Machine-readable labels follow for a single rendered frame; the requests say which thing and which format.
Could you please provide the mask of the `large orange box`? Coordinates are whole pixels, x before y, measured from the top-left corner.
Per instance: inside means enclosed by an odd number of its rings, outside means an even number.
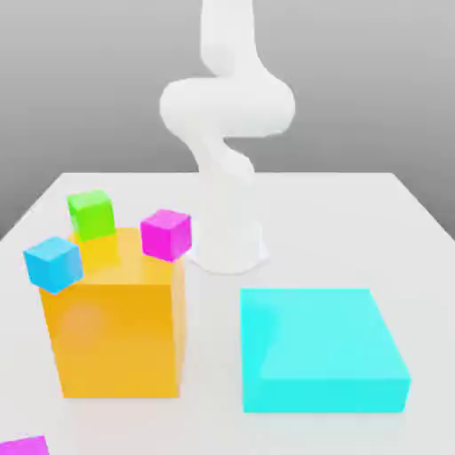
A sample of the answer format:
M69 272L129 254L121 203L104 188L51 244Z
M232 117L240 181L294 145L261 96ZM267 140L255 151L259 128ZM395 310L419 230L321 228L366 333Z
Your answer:
M41 291L66 398L176 398L187 335L185 263L145 255L140 232L82 242L83 278Z

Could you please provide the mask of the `small blue cube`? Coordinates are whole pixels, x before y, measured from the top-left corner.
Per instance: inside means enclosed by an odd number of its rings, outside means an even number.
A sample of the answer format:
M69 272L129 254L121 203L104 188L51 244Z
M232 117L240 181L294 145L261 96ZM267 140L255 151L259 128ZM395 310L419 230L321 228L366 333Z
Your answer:
M30 282L52 294L84 277L79 246L63 238L48 238L26 249L23 256Z

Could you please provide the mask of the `small magenta cube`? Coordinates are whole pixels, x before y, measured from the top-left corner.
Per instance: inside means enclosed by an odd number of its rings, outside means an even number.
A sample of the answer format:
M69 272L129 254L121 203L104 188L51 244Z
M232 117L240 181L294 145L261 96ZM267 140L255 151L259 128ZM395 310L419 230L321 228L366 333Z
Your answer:
M173 262L192 247L191 216L160 209L140 223L145 255Z
M0 443L0 455L50 455L43 435Z

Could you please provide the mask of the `small green cube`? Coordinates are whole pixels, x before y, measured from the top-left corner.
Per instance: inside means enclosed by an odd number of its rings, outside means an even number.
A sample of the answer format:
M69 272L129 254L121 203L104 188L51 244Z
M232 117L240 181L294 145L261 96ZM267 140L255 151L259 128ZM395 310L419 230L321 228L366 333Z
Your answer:
M67 201L71 223L80 241L116 232L112 201L104 190L73 194L68 196Z

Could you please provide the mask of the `large cyan box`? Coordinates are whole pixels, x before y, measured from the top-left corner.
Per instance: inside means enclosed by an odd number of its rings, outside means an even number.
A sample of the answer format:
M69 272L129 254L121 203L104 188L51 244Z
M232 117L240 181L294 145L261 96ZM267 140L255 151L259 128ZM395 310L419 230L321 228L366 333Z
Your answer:
M240 292L243 409L399 413L411 375L367 289Z

